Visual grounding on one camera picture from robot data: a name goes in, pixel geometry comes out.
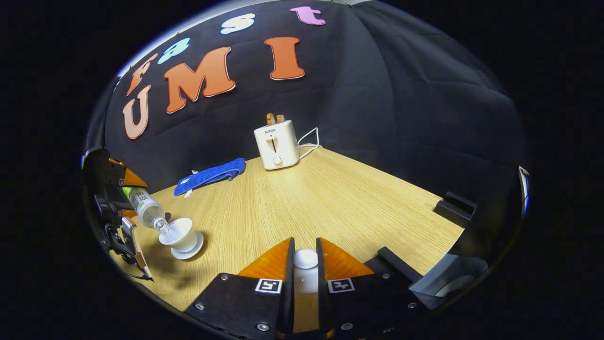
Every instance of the orange letter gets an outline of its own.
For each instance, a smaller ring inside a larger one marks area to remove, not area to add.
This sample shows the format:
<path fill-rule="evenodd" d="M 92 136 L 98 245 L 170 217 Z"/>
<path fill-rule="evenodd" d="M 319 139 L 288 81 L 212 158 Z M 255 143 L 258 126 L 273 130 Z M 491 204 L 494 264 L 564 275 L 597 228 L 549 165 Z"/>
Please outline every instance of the orange letter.
<path fill-rule="evenodd" d="M 208 52 L 193 72 L 186 64 L 178 64 L 166 71 L 168 79 L 169 103 L 166 112 L 175 113 L 185 107 L 187 101 L 181 91 L 192 101 L 197 101 L 202 82 L 205 79 L 204 96 L 212 97 L 235 88 L 235 82 L 228 78 L 227 54 L 230 47 L 220 47 Z"/>
<path fill-rule="evenodd" d="M 130 100 L 126 106 L 124 106 L 124 110 L 122 111 L 124 114 L 126 135 L 128 135 L 128 138 L 130 139 L 137 139 L 138 136 L 143 134 L 145 128 L 147 128 L 147 123 L 149 122 L 149 104 L 147 103 L 147 93 L 149 93 L 149 90 L 151 90 L 151 85 L 145 86 L 137 96 L 141 107 L 141 119 L 138 121 L 138 124 L 134 124 L 134 119 L 132 117 L 132 105 L 134 105 L 134 99 Z"/>
<path fill-rule="evenodd" d="M 296 59 L 296 44 L 299 42 L 300 39 L 293 37 L 265 40 L 265 44 L 272 48 L 272 60 L 275 63 L 271 79 L 285 80 L 304 76 L 304 70 L 298 66 L 298 59 Z"/>
<path fill-rule="evenodd" d="M 137 87 L 138 84 L 141 83 L 141 81 L 143 81 L 141 76 L 145 72 L 147 72 L 147 70 L 149 69 L 149 64 L 151 64 L 151 60 L 154 60 L 156 57 L 157 57 L 157 53 L 155 53 L 151 58 L 149 58 L 149 60 L 145 61 L 144 64 L 142 64 L 139 68 L 137 68 L 137 70 L 134 71 L 134 73 L 132 73 L 132 82 L 130 83 L 130 88 L 128 89 L 128 92 L 126 92 L 126 97 L 130 96 L 130 92 L 132 92 L 132 90 L 134 90 L 134 88 Z"/>

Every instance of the pink letter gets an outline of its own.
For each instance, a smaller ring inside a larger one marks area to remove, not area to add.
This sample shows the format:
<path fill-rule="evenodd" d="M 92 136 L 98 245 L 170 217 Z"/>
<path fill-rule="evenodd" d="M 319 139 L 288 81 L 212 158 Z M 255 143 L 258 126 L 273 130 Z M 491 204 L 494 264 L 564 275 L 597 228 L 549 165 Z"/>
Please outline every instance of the pink letter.
<path fill-rule="evenodd" d="M 291 8 L 289 11 L 296 12 L 298 14 L 298 19 L 301 22 L 309 25 L 325 25 L 325 20 L 315 18 L 315 14 L 321 14 L 321 11 L 314 10 L 308 6 Z"/>

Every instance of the water bottle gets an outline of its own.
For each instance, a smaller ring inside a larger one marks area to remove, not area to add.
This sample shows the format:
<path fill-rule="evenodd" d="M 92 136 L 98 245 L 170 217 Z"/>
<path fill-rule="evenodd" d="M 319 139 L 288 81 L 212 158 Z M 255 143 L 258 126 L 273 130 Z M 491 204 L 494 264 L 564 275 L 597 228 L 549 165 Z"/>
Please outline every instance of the water bottle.
<path fill-rule="evenodd" d="M 130 187 L 122 189 L 145 227 L 153 228 L 162 234 L 168 233 L 169 225 L 165 220 L 164 208 L 152 199 L 145 189 Z"/>

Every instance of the white saucer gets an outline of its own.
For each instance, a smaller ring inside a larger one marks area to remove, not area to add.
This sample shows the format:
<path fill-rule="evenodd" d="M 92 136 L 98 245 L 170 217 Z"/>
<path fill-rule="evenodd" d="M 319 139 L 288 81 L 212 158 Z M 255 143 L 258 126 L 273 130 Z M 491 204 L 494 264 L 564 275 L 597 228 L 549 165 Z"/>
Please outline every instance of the white saucer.
<path fill-rule="evenodd" d="M 179 252 L 177 250 L 174 250 L 174 248 L 170 248 L 172 256 L 179 260 L 186 260 L 187 258 L 195 256 L 195 254 L 197 254 L 201 249 L 201 246 L 204 245 L 204 235 L 197 230 L 195 231 L 195 235 L 197 236 L 197 245 L 195 245 L 195 248 L 189 250 L 188 252 Z"/>

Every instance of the letter s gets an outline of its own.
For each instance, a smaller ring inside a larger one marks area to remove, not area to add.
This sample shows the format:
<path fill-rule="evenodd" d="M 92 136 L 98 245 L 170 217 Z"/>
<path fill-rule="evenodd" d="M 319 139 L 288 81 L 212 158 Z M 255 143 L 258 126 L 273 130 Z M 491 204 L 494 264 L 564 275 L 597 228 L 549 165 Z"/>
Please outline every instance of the letter s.
<path fill-rule="evenodd" d="M 256 15 L 253 13 L 248 13 L 240 16 L 236 16 L 235 18 L 229 19 L 222 24 L 223 29 L 220 31 L 221 34 L 229 34 L 232 32 L 237 32 L 240 30 L 244 30 L 254 24 L 253 18 Z"/>

